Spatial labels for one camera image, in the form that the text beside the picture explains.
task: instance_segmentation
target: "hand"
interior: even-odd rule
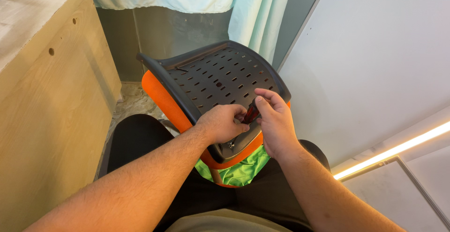
[[[241,122],[246,113],[240,104],[217,105],[199,118],[195,128],[203,131],[209,144],[225,143],[250,129],[247,124],[234,121]]]
[[[274,91],[255,89],[256,107],[262,118],[256,122],[261,125],[263,144],[267,154],[278,160],[283,155],[302,148],[298,143],[292,121],[291,110]]]

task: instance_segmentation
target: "floor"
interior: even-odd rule
[[[98,172],[100,170],[101,161],[103,160],[106,143],[120,121],[134,114],[148,114],[156,119],[167,119],[166,115],[162,113],[161,109],[156,106],[149,95],[142,89],[140,82],[122,82],[121,94],[123,102],[117,102],[116,104],[116,110],[112,115],[111,124],[109,125],[108,134],[106,135],[94,180],[97,180],[98,178]],[[173,136],[178,135],[177,132],[169,128],[168,130]]]

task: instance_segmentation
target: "chair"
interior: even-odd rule
[[[142,87],[180,131],[195,125],[200,116],[218,104],[241,104],[249,108],[255,88],[277,92],[288,102],[291,94],[272,66],[260,55],[227,40],[169,59],[155,60],[138,53],[136,58],[149,69]],[[238,136],[234,146],[209,146],[200,159],[212,169],[233,166],[262,144],[261,127]]]

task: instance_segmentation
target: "warm light strip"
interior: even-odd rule
[[[414,139],[411,139],[411,140],[409,140],[409,141],[407,141],[405,143],[402,143],[402,144],[398,145],[397,147],[391,148],[388,151],[385,151],[385,152],[383,152],[383,153],[381,153],[379,155],[376,155],[376,156],[370,158],[367,161],[364,161],[364,162],[362,162],[360,164],[357,164],[357,165],[351,167],[350,169],[344,170],[341,173],[336,174],[334,176],[334,178],[336,178],[336,179],[343,178],[343,177],[345,177],[347,175],[352,174],[353,172],[359,171],[360,169],[365,168],[365,167],[367,167],[369,165],[378,163],[381,160],[384,160],[384,159],[386,159],[388,157],[391,157],[391,156],[393,156],[395,154],[398,154],[398,153],[400,153],[402,151],[405,151],[405,150],[407,150],[409,148],[412,148],[412,147],[414,147],[416,145],[419,145],[420,143],[426,142],[426,141],[428,141],[428,140],[430,140],[430,139],[432,139],[432,138],[434,138],[436,136],[439,136],[439,135],[441,135],[443,133],[446,133],[448,131],[450,131],[450,122],[447,122],[447,123],[445,123],[445,124],[443,124],[441,126],[438,126],[438,127],[434,128],[433,130],[430,130],[430,131],[428,131],[428,132],[426,132],[426,133],[424,133],[422,135],[419,135],[419,136],[415,137]]]

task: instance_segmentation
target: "lime green cloth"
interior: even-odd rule
[[[266,153],[264,146],[261,145],[240,163],[226,169],[220,169],[219,174],[226,185],[244,186],[251,182],[269,159],[270,156]],[[200,159],[195,164],[195,168],[202,177],[212,182],[208,166]]]

